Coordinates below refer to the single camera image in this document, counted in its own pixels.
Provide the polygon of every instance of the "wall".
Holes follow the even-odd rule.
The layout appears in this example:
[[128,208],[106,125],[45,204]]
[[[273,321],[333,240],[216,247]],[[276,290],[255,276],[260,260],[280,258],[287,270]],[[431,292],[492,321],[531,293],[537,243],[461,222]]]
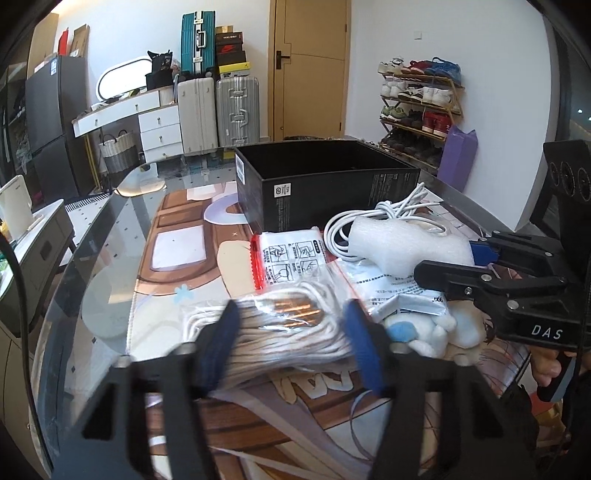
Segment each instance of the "wall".
[[352,22],[346,133],[375,142],[385,135],[380,61],[439,56],[459,63],[466,88],[460,127],[479,139],[464,193],[509,228],[521,226],[545,169],[542,144],[553,135],[542,16],[527,0],[353,0]]
[[96,82],[108,68],[125,60],[172,50],[180,59],[181,19],[196,10],[215,10],[217,25],[244,32],[244,49],[261,91],[261,136],[267,135],[267,49],[269,0],[62,0],[59,36],[83,24],[90,26],[87,50],[89,104],[96,103]]

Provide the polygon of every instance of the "door lock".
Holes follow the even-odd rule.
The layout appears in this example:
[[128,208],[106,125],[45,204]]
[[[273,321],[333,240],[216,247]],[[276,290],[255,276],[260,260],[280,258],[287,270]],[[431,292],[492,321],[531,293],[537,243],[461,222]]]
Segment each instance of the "door lock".
[[275,67],[277,70],[281,70],[281,59],[290,59],[289,55],[281,55],[281,50],[277,50],[276,60],[275,60]]

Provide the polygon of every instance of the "green sneaker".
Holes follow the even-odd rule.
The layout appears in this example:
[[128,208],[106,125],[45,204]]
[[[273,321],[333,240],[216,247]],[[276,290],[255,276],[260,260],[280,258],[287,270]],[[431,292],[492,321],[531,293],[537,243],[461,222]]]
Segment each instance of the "green sneaker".
[[403,108],[400,106],[392,107],[388,112],[388,118],[390,120],[394,120],[395,122],[399,122],[403,118],[406,118],[407,114],[404,112]]
[[392,109],[392,107],[385,106],[384,108],[382,108],[382,113],[379,115],[379,117],[380,118],[388,118],[388,115],[390,114],[391,109]]

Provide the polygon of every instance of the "red object on refrigerator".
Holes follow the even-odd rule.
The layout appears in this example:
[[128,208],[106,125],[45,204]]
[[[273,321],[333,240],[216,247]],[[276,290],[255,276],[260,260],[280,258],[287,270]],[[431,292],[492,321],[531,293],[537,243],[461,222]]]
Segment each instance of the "red object on refrigerator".
[[68,55],[68,28],[61,34],[60,41],[57,43],[57,54]]

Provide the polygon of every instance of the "white suitcase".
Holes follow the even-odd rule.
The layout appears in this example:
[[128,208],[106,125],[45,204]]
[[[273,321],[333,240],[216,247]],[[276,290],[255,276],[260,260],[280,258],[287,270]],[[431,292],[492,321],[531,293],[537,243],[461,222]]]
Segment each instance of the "white suitcase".
[[216,102],[212,78],[178,84],[178,116],[185,155],[217,148]]

